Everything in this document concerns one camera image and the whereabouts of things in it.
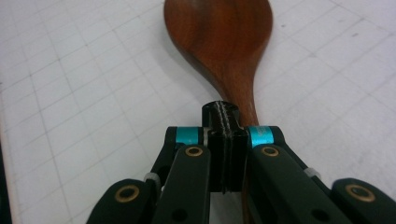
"blue tape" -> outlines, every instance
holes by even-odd
[[[185,145],[197,145],[198,127],[177,127],[176,142]]]
[[[274,136],[268,126],[248,126],[251,139],[251,147],[254,148],[260,144],[273,144]]]

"bolt hole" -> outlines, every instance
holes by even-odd
[[[199,150],[199,148],[197,148],[197,147],[193,147],[192,149],[190,149],[189,152],[190,152],[191,154],[197,154],[197,153],[200,152],[200,150]]]
[[[134,189],[124,189],[120,192],[121,198],[129,198],[134,194]]]
[[[266,148],[265,152],[268,153],[268,154],[276,154],[276,151],[273,148],[270,148],[270,147]]]
[[[320,209],[314,209],[312,210],[312,216],[322,222],[328,222],[330,221],[330,216],[327,214],[325,211],[320,210]]]
[[[181,222],[187,219],[187,212],[184,209],[177,209],[172,213],[172,219]]]
[[[367,190],[361,189],[361,188],[352,188],[352,192],[354,192],[356,195],[361,196],[361,197],[369,197],[370,194]]]

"wooden spoon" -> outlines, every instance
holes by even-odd
[[[238,105],[240,125],[258,125],[253,79],[272,31],[267,0],[166,0],[164,17],[182,55]]]

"black plastic part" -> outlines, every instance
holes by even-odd
[[[189,156],[186,150],[190,147],[200,148],[202,154]],[[210,209],[209,175],[209,149],[200,145],[181,147],[152,223],[207,223]]]
[[[280,130],[279,127],[277,126],[270,126],[271,132],[273,133],[274,136],[274,145],[277,145],[279,147],[282,147],[285,149],[289,156],[303,169],[305,170],[308,168],[308,166],[298,157],[293,150],[288,146],[285,140],[285,136],[283,135],[282,131]],[[317,176],[311,177],[312,181],[317,184],[317,186],[327,195],[330,195],[330,190],[329,188],[326,187],[326,185],[321,182],[321,180]]]
[[[264,155],[263,147],[274,148],[279,154]],[[257,180],[251,190],[264,200],[262,204],[256,200],[256,210],[265,215],[271,207],[276,213],[271,215],[272,223],[351,223],[284,148],[258,145],[252,149],[249,162],[251,179]],[[262,221],[271,223],[265,216]]]
[[[116,200],[116,193],[125,186],[135,185],[139,188],[137,197],[128,202]],[[147,224],[152,218],[150,190],[146,183],[139,180],[124,179],[112,185],[93,208],[87,224]]]
[[[347,186],[360,186],[363,200],[353,197]],[[369,190],[374,195],[373,201],[365,201]],[[376,187],[358,179],[340,179],[332,185],[332,199],[354,223],[360,224],[394,224],[396,223],[396,202]]]
[[[207,147],[211,150],[210,190],[240,191],[248,152],[248,132],[239,127],[236,105],[216,101],[202,108],[203,127],[209,128]]]
[[[0,145],[0,223],[12,223],[9,209],[6,172],[3,164],[3,151]]]
[[[163,185],[168,177],[169,171],[171,169],[176,150],[176,134],[177,127],[168,127],[165,134],[165,140],[163,143],[163,148],[154,162],[151,168],[151,172],[157,174],[161,179],[161,184]]]
[[[198,127],[198,145],[204,145],[204,128]]]

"white surface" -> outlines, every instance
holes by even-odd
[[[271,4],[260,123],[328,186],[354,176],[396,199],[396,2]],[[199,126],[219,99],[169,40],[162,0],[0,0],[0,17],[15,223],[84,223],[111,184],[149,171],[168,126]],[[212,223],[239,222],[212,204]]]

